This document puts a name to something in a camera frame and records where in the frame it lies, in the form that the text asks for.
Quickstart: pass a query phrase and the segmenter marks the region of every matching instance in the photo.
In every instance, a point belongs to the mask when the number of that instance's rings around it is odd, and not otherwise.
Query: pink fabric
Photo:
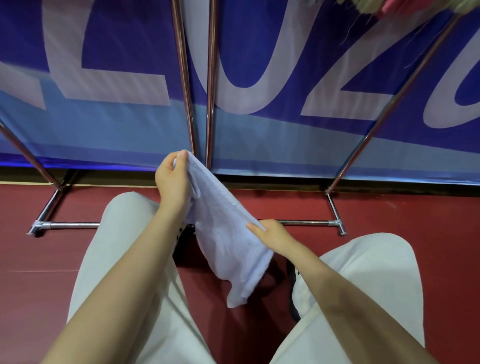
[[[392,15],[410,16],[432,5],[433,0],[386,0],[377,16],[382,19]]]

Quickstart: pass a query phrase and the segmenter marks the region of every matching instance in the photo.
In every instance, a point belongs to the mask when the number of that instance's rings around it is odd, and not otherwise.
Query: person
[[[160,204],[136,193],[108,204],[68,322],[42,363],[214,363],[172,260],[189,197],[187,162],[185,151],[174,152],[158,167]],[[314,298],[272,363],[436,363],[423,347],[420,274],[406,241],[367,235],[319,259],[277,221],[261,224],[246,228],[293,263],[295,288],[304,284]]]

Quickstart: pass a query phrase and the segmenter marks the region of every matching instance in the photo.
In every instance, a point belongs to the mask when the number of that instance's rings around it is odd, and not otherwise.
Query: pant leg
[[[415,254],[404,239],[387,233],[361,236],[320,259],[365,292],[425,346],[420,273]],[[297,276],[293,294],[301,294],[305,288],[308,290],[305,281]],[[294,361],[350,363],[317,303],[285,338],[271,363]]]
[[[80,266],[67,320],[130,248],[157,209],[158,203],[134,192],[120,194],[107,205]],[[159,281],[128,362],[214,363],[190,315],[172,258]]]

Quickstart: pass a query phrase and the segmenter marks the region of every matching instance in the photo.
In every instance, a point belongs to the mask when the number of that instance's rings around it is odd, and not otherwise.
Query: hand
[[[175,169],[173,161],[177,159]],[[186,150],[170,153],[155,172],[155,183],[160,191],[160,206],[175,213],[184,213],[190,194],[187,177],[188,153]]]
[[[247,224],[247,229],[253,232],[267,248],[288,259],[291,251],[299,242],[277,220],[260,220],[260,223],[265,230],[252,223]]]

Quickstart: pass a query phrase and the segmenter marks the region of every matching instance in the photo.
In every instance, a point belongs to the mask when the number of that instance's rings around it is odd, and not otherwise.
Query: metal rack
[[[177,56],[180,67],[180,78],[183,91],[183,99],[185,105],[185,113],[188,124],[190,147],[192,153],[197,154],[197,146],[195,140],[194,124],[193,124],[193,112],[192,112],[192,98],[190,94],[190,81],[187,64],[187,51],[185,43],[185,33],[183,27],[183,20],[181,15],[180,0],[170,0],[171,11],[173,18],[173,25],[175,31],[175,41],[177,45]],[[333,226],[338,228],[338,234],[346,235],[346,230],[343,222],[337,212],[331,194],[334,192],[338,182],[344,177],[345,173],[355,162],[357,157],[365,149],[367,144],[372,139],[375,132],[385,122],[391,112],[395,109],[397,104],[409,90],[412,83],[417,76],[424,69],[425,65],[434,55],[435,51],[442,44],[445,38],[450,34],[455,24],[459,20],[460,15],[454,15],[441,34],[437,37],[434,44],[427,52],[422,62],[418,65],[412,75],[406,80],[400,91],[392,97],[390,102],[382,110],[376,121],[372,124],[367,134],[362,138],[359,144],[352,151],[347,158],[340,171],[335,176],[333,182],[324,191],[326,201],[332,211],[334,219],[332,220],[279,220],[283,225],[287,226]],[[217,34],[218,34],[218,0],[210,0],[210,16],[209,16],[209,32],[208,32],[208,78],[207,78],[207,133],[206,133],[206,166],[210,169],[212,163],[213,153],[213,140],[214,140],[214,109],[215,109],[215,95],[216,95],[216,65],[217,65]],[[55,207],[60,200],[67,193],[70,186],[70,181],[75,175],[75,171],[70,170],[67,172],[61,182],[58,182],[38,161],[38,159],[30,152],[30,150],[16,137],[16,135],[0,120],[0,132],[5,136],[7,140],[10,140],[23,156],[37,169],[37,171],[45,178],[45,180],[54,187],[55,191],[52,197],[49,199],[40,215],[32,224],[32,227],[27,234],[33,236],[39,236],[44,230],[52,229],[96,229],[99,222],[55,222],[48,219],[52,215]]]

